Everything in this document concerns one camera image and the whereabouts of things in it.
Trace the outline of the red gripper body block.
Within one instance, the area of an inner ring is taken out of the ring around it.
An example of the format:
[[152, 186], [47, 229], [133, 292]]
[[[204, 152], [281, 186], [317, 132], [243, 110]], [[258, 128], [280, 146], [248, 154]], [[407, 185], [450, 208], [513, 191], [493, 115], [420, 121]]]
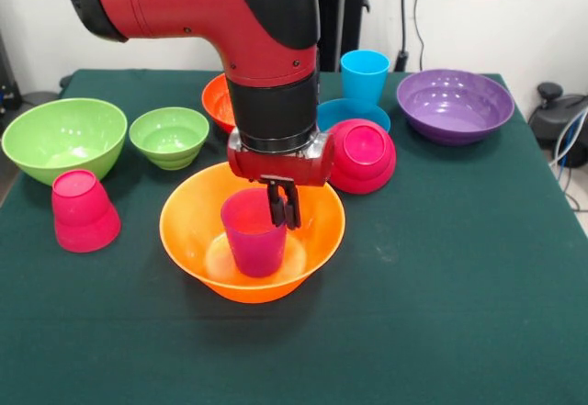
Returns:
[[227, 155], [232, 172], [250, 181], [276, 179], [292, 181], [297, 186], [323, 186], [334, 163], [334, 137], [315, 132], [301, 150], [266, 153], [246, 148], [239, 131], [234, 129], [229, 135]]

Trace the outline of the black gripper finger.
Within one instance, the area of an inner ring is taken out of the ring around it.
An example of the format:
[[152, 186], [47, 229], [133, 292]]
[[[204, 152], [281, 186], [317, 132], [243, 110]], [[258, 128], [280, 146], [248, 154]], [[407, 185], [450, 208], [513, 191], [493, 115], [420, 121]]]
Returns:
[[290, 230], [295, 230], [301, 226], [298, 190], [294, 183], [285, 183], [283, 189], [287, 198], [284, 204], [286, 223]]
[[285, 222], [284, 203], [279, 194], [279, 186], [276, 182], [267, 184], [267, 198], [272, 223], [282, 225]]

